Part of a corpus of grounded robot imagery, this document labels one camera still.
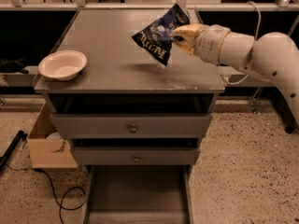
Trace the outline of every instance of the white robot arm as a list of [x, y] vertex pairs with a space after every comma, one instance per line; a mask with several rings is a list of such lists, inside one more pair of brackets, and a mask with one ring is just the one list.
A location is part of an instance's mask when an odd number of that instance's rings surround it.
[[269, 33], [255, 40], [219, 25], [191, 24], [173, 31], [188, 54], [206, 63], [223, 63], [245, 75], [272, 82], [284, 96], [299, 124], [299, 51], [282, 33]]

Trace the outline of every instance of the blue chip bag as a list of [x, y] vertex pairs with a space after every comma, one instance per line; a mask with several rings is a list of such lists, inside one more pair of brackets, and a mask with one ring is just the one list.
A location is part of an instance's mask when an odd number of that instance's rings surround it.
[[171, 32], [179, 26], [190, 24], [188, 14], [175, 4], [160, 19], [132, 36], [136, 44], [147, 50], [159, 63], [167, 66], [172, 42]]

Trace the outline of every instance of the drawer front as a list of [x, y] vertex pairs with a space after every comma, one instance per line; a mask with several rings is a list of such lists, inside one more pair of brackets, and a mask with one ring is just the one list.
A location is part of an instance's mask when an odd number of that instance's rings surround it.
[[65, 138], [192, 138], [203, 137], [210, 122], [209, 114], [177, 116], [50, 116]]
[[78, 165], [194, 165], [199, 148], [127, 150], [72, 147]]

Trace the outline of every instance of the black cable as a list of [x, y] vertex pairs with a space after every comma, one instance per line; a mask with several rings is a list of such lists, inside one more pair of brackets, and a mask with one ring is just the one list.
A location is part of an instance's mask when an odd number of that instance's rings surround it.
[[85, 196], [85, 190], [84, 190], [82, 187], [75, 186], [75, 187], [73, 187], [73, 188], [70, 188], [69, 190], [67, 190], [67, 191], [64, 193], [64, 196], [63, 196], [63, 198], [61, 199], [61, 201], [58, 202], [58, 199], [57, 199], [57, 196], [56, 196], [56, 192], [55, 192], [55, 187], [54, 187], [54, 185], [53, 185], [53, 181], [52, 181], [52, 179], [50, 178], [50, 176], [48, 175], [48, 173], [46, 173], [44, 170], [42, 170], [42, 169], [33, 169], [33, 168], [14, 169], [14, 168], [8, 166], [8, 164], [6, 164], [6, 167], [8, 167], [9, 169], [11, 169], [11, 170], [13, 170], [13, 171], [17, 171], [17, 172], [19, 172], [19, 171], [33, 170], [33, 171], [36, 171], [36, 172], [38, 172], [38, 173], [43, 173], [44, 175], [46, 175], [47, 178], [48, 178], [48, 180], [50, 181], [50, 186], [51, 186], [51, 188], [52, 188], [52, 193], [53, 193], [55, 202], [56, 202], [56, 203], [58, 204], [58, 206], [59, 206], [59, 219], [61, 220], [61, 222], [62, 222], [63, 224], [64, 224], [64, 221], [63, 221], [63, 217], [62, 217], [62, 210], [66, 210], [66, 211], [75, 211], [75, 210], [78, 210], [78, 209], [83, 205], [83, 203], [82, 203], [81, 205], [79, 205], [79, 206], [77, 206], [77, 207], [74, 207], [74, 208], [68, 208], [68, 207], [64, 207], [64, 206], [63, 206], [63, 202], [64, 202], [64, 198], [65, 198], [66, 194], [67, 194], [68, 192], [70, 192], [71, 190], [73, 190], [73, 189], [80, 189], [80, 190], [83, 192], [83, 195]]
[[67, 207], [64, 207], [64, 206], [63, 206], [63, 202], [64, 202], [64, 198], [65, 198], [66, 194], [67, 194], [70, 190], [72, 190], [72, 189], [80, 189], [80, 190], [83, 192], [83, 195], [85, 195], [85, 190], [84, 190], [82, 187], [77, 187], [77, 186], [75, 186], [75, 187], [73, 187], [73, 188], [71, 188], [71, 189], [69, 189], [69, 190], [66, 191], [66, 193], [64, 194], [64, 196], [63, 196], [61, 202], [59, 203], [58, 200], [57, 200], [56, 193], [55, 193], [55, 187], [54, 187], [54, 185], [53, 185], [53, 182], [52, 182], [52, 179], [50, 178], [50, 176], [49, 176], [44, 170], [42, 170], [42, 169], [34, 169], [34, 170], [35, 170], [36, 172], [43, 173], [44, 175], [46, 175], [47, 178], [48, 178], [48, 180], [50, 181], [50, 185], [51, 185], [51, 188], [52, 188], [52, 192], [53, 192], [54, 199], [55, 199], [56, 203], [59, 205], [59, 219], [60, 219], [61, 222], [64, 224], [63, 217], [62, 217], [62, 209], [66, 210], [66, 211], [75, 211], [75, 210], [78, 210], [78, 209], [83, 205], [83, 203], [82, 203], [81, 205], [79, 205], [79, 206], [77, 206], [77, 207], [75, 207], [75, 208], [67, 208]]
[[19, 172], [19, 171], [27, 171], [27, 170], [34, 170], [33, 168], [20, 168], [20, 169], [15, 169], [15, 168], [12, 168], [12, 167], [8, 166], [7, 163], [6, 163], [6, 167], [9, 168], [9, 169], [11, 169], [12, 171], [17, 171], [17, 172]]

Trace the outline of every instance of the drawer handle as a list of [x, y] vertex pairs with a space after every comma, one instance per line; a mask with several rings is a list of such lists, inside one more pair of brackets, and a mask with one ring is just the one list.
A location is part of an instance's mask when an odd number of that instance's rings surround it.
[[135, 126], [134, 124], [132, 124], [131, 127], [129, 128], [129, 131], [130, 131], [131, 133], [136, 133], [136, 132], [137, 132], [137, 128], [136, 128], [136, 126]]
[[134, 162], [140, 162], [140, 157], [138, 155], [134, 156]]

